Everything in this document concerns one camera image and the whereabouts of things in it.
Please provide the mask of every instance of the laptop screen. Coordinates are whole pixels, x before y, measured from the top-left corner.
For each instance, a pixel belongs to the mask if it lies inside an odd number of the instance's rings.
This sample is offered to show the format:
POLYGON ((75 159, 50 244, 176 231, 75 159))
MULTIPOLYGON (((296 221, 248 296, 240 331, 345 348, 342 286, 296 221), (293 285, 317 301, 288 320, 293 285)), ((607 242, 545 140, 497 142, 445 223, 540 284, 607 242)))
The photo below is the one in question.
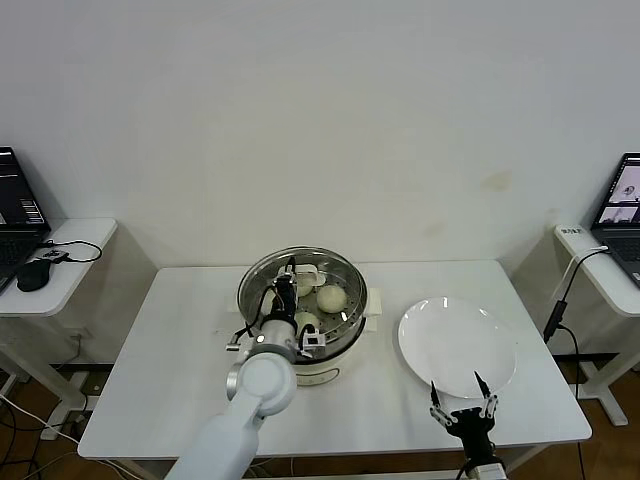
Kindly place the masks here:
POLYGON ((611 184, 594 226, 640 226, 640 154, 627 154, 611 184))
POLYGON ((0 228, 45 224, 13 152, 0 149, 0 228))

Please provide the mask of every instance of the white desk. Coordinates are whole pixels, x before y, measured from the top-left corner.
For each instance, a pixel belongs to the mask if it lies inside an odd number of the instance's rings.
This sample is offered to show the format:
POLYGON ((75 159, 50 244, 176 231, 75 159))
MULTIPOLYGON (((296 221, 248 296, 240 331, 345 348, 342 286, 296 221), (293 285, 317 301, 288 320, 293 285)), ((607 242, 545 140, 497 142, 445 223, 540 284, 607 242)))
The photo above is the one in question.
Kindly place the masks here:
MULTIPOLYGON (((502 318, 517 339, 518 366, 499 392, 499 446, 586 439, 591 428, 504 271, 495 261, 361 264, 381 289, 383 314, 364 334, 348 374, 298 389, 260 431, 260 456, 375 454, 460 449, 428 412, 429 389, 404 363, 396 339, 405 310, 425 297, 468 298, 502 318)), ((225 409, 236 355, 225 344, 241 322, 228 313, 245 267, 158 272, 78 449, 88 458, 175 459, 197 429, 225 409)), ((444 397, 457 409, 468 401, 444 397)))
MULTIPOLYGON (((588 229, 580 225, 558 225, 555 235, 571 256, 584 254, 587 249, 601 245, 588 229)), ((613 258, 609 255, 596 255, 585 261, 580 268, 615 312, 625 317, 640 317, 640 289, 613 258)), ((592 362, 581 362, 580 367, 588 381, 580 385, 578 398, 599 400, 611 423, 616 426, 627 425, 627 417, 609 385, 638 362, 640 348, 634 337, 621 345, 620 354, 601 370, 596 369, 592 362)))
MULTIPOLYGON (((116 230, 116 222, 111 218, 95 219, 68 219, 55 222, 57 227, 52 228, 49 238, 58 242, 84 240, 99 247, 105 244, 116 230)), ((71 258, 92 258, 97 252, 94 248, 85 245, 68 245, 59 247, 69 252, 71 258)), ((55 393, 62 402, 49 417, 50 423, 61 423, 70 410, 82 409, 85 397, 80 392, 86 378, 85 372, 74 374, 70 382, 64 379, 58 372, 40 358, 37 352, 20 345, 11 330, 11 325, 6 321, 7 317, 50 317, 58 313, 66 305, 67 301, 89 271, 92 263, 63 263, 51 268, 49 283, 41 290, 35 292, 21 292, 13 281, 0 294, 0 352, 15 363, 23 372, 33 376, 45 387, 55 393)), ((18 377, 18 373, 12 372, 10 381, 3 387, 3 393, 7 392, 18 377)), ((92 409, 96 398, 90 398, 87 409, 92 409)), ((55 433, 45 431, 42 434, 45 439, 55 438, 55 433)))

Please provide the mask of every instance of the power cord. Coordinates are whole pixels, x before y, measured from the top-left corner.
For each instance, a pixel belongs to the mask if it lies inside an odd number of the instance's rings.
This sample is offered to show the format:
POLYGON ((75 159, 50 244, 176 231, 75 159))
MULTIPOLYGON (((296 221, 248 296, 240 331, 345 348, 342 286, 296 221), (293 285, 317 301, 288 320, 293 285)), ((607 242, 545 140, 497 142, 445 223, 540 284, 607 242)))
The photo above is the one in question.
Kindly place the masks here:
MULTIPOLYGON (((576 340, 576 336, 570 328, 565 327, 564 325, 558 325, 558 328, 569 332, 571 340, 573 340, 573 347, 576 352, 576 401, 578 401, 578 394, 580 392, 580 351, 578 350, 578 340, 576 340)), ((580 442, 578 442, 578 459, 580 460, 580 473, 582 474, 582 480, 586 480, 587 477, 584 474, 584 461, 582 460, 582 445, 580 442)))
POLYGON ((102 249, 98 246, 95 245, 91 242, 85 242, 84 240, 73 240, 72 242, 61 242, 61 243, 56 243, 53 240, 47 240, 44 243, 39 243, 37 245, 38 248, 54 248, 54 247, 64 247, 66 245, 88 245, 89 247, 95 248, 98 251, 98 255, 96 255, 94 258, 87 258, 87 259, 75 259, 75 258, 69 258, 68 256, 66 258, 63 258, 61 261, 63 262, 71 262, 71 263, 91 263, 91 262, 95 262, 96 260, 99 260, 102 257, 102 249))
POLYGON ((562 299, 556 301, 556 304, 553 307, 553 311, 551 312, 551 315, 549 316, 549 320, 547 321, 547 324, 544 327, 544 332, 542 334, 542 336, 544 338, 544 343, 549 342, 549 340, 551 339, 553 334, 556 332, 556 329, 560 325, 560 322, 562 322, 562 316, 564 315, 564 311, 567 308, 567 301, 566 301, 567 300, 567 296, 569 295, 569 291, 571 290, 571 286, 573 285, 573 281, 575 280, 576 275, 578 274, 578 270, 580 270, 580 267, 585 262, 585 260, 587 260, 588 258, 593 257, 594 255, 598 255, 600 253, 609 253, 609 250, 608 249, 600 249, 600 250, 596 250, 595 252, 591 252, 590 254, 585 255, 584 257, 582 257, 582 259, 580 259, 580 261, 576 264, 576 268, 574 268, 574 270, 573 270, 573 274, 571 275, 571 278, 569 279, 569 283, 567 284, 567 288, 564 291, 564 295, 562 295, 562 299))
MULTIPOLYGON (((11 400, 9 400, 7 397, 5 397, 4 395, 0 394, 0 399, 4 400, 5 402, 7 402, 9 405, 11 405, 13 408, 15 408, 16 410, 19 410, 20 412, 24 413, 25 415, 30 416, 31 418, 33 418, 34 420, 37 420, 38 422, 40 422, 42 425, 44 425, 47 428, 50 428, 53 430, 53 426, 48 424, 47 422, 45 422, 44 420, 42 420, 40 417, 34 415, 33 413, 25 410, 24 408, 19 407, 18 405, 16 405, 15 403, 13 403, 11 400)), ((78 442, 78 440, 76 440, 73 437, 70 437, 69 435, 67 435, 66 433, 62 433, 62 432, 58 432, 56 430, 56 433, 58 435, 60 435, 63 438, 66 438, 67 440, 71 440, 73 443, 75 443, 76 445, 80 445, 80 442, 78 442)), ((143 480, 141 477, 138 477, 137 475, 131 473, 129 470, 127 470, 124 467, 121 467, 120 465, 118 465, 117 463, 111 462, 110 460, 106 460, 106 463, 108 463, 109 465, 113 466, 114 468, 117 468, 118 470, 120 470, 121 472, 126 473, 127 475, 135 478, 136 480, 143 480)))
POLYGON ((16 434, 17 434, 16 415, 13 413, 13 410, 11 410, 11 407, 9 407, 8 404, 6 404, 6 402, 4 402, 4 400, 2 401, 2 404, 7 406, 7 410, 9 410, 9 413, 11 414, 11 421, 13 423, 13 425, 12 425, 13 431, 11 433, 11 441, 9 442, 9 447, 7 448, 7 451, 4 454, 4 457, 2 457, 2 463, 0 463, 0 471, 2 471, 2 467, 4 467, 7 464, 7 460, 9 459, 9 455, 11 454, 11 450, 13 449, 13 444, 16 441, 16 434))
MULTIPOLYGON (((83 413, 85 413, 85 412, 87 411, 87 406, 88 406, 88 405, 89 405, 89 397, 87 397, 87 396, 85 395, 85 396, 84 396, 84 405, 82 406, 82 412, 80 413, 80 415, 82 415, 83 413)), ((55 410, 55 409, 56 409, 56 407, 53 407, 53 409, 51 410, 51 412, 49 412, 49 415, 47 415, 47 418, 48 418, 49 416, 51 416, 51 413, 53 412, 53 410, 55 410)), ((40 448, 40 442, 41 442, 41 441, 42 441, 42 435, 38 435, 38 439, 37 439, 37 441, 36 441, 36 446, 35 446, 35 447, 33 447, 33 452, 31 453, 31 460, 30 460, 30 463, 29 463, 29 467, 27 468, 27 474, 28 474, 28 475, 27 475, 25 478, 30 478, 31 476, 33 476, 33 475, 35 475, 35 474, 37 473, 37 474, 38 474, 38 478, 39 478, 39 479, 41 479, 41 475, 40 475, 40 473, 39 473, 39 472, 40 472, 41 470, 44 470, 44 469, 46 468, 46 466, 45 466, 45 467, 43 467, 43 468, 41 469, 40 467, 38 467, 38 463, 36 462, 36 456, 38 455, 38 448, 40 448), (33 473, 31 473, 31 465, 32 465, 32 464, 34 464, 34 465, 36 466, 36 471, 35 471, 35 472, 33 472, 33 473)))
POLYGON ((248 324, 246 321, 244 322, 244 328, 241 328, 240 330, 238 330, 237 332, 235 332, 233 334, 233 338, 234 339, 240 339, 242 338, 242 336, 246 333, 249 337, 253 337, 253 333, 251 332, 251 329, 258 323, 258 320, 260 319, 260 309, 262 308, 262 302, 264 302, 265 297, 267 296, 267 292, 271 290, 274 295, 275 298, 278 299, 278 301, 280 302, 280 304, 284 307, 284 301, 282 300, 282 298, 280 298, 280 295, 278 295, 278 291, 276 290, 276 288, 272 285, 268 286, 267 288, 264 289, 264 291, 262 292, 262 295, 260 296, 260 303, 258 303, 258 310, 256 311, 256 316, 253 319, 253 322, 251 322, 251 324, 248 324))
POLYGON ((464 462, 464 465, 460 467, 460 470, 458 470, 458 475, 456 475, 456 480, 460 480, 462 478, 462 474, 464 473, 464 471, 467 469, 468 466, 469 466, 469 461, 467 460, 466 462, 464 462))
MULTIPOLYGON (((71 425, 72 423, 76 423, 75 420, 67 420, 66 422, 62 422, 62 423, 55 423, 53 425, 51 425, 52 427, 63 427, 65 425, 71 425)), ((2 425, 3 427, 7 427, 7 428, 14 428, 13 425, 9 425, 8 423, 5 423, 3 421, 0 420, 0 425, 2 425)), ((46 430, 49 427, 36 427, 36 428, 21 428, 21 427, 15 427, 17 432, 41 432, 43 430, 46 430)))
POLYGON ((556 298, 556 294, 558 293, 558 290, 560 290, 560 287, 562 287, 562 285, 564 285, 564 281, 567 278, 567 275, 569 274, 569 271, 571 270, 571 266, 573 265, 573 262, 577 261, 579 258, 581 258, 584 254, 589 253, 589 252, 593 252, 596 250, 607 250, 609 247, 601 245, 599 247, 591 247, 591 248, 587 248, 585 250, 582 250, 578 253, 576 253, 573 257, 571 257, 571 260, 569 260, 569 263, 567 264, 567 268, 565 269, 564 273, 562 274, 562 278, 560 279, 560 281, 558 282, 558 285, 556 286, 556 288, 553 290, 553 293, 551 294, 551 296, 549 297, 549 301, 554 300, 556 298))
POLYGON ((68 457, 69 455, 75 455, 75 454, 76 454, 76 452, 67 452, 67 453, 63 453, 62 455, 60 455, 60 456, 58 456, 58 457, 54 458, 54 459, 53 459, 53 460, 51 460, 50 462, 48 462, 48 463, 44 464, 42 467, 38 466, 38 463, 34 461, 33 463, 36 465, 36 469, 37 469, 37 470, 35 470, 35 471, 34 471, 34 472, 32 472, 32 473, 27 472, 27 476, 26 476, 26 477, 22 477, 20 480, 27 480, 28 478, 31 478, 31 477, 33 477, 34 475, 37 475, 37 476, 38 476, 38 478, 42 478, 42 477, 40 476, 40 474, 41 474, 41 472, 42 472, 43 470, 45 470, 46 468, 49 468, 49 467, 50 467, 51 465, 53 465, 54 463, 58 463, 58 462, 59 462, 60 460, 62 460, 63 458, 68 457))

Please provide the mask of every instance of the white plate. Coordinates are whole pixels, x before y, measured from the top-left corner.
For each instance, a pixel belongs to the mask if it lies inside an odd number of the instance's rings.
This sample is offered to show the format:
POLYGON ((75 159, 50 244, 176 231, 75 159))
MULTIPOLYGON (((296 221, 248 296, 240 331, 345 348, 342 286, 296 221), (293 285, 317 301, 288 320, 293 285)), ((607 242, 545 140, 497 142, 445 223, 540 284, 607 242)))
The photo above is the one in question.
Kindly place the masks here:
POLYGON ((516 371, 515 341, 482 308, 459 298, 422 300, 402 317, 398 341, 411 369, 427 384, 461 398, 482 398, 474 371, 496 392, 516 371))

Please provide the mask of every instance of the computer mouse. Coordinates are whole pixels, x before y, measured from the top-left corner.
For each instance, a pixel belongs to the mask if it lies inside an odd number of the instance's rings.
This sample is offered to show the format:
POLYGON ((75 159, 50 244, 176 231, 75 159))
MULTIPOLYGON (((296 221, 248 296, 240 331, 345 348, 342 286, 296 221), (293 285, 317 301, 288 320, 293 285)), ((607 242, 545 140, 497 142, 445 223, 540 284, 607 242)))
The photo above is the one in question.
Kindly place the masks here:
POLYGON ((25 263, 16 271, 18 289, 23 292, 33 292, 49 283, 49 269, 51 260, 34 260, 25 263))

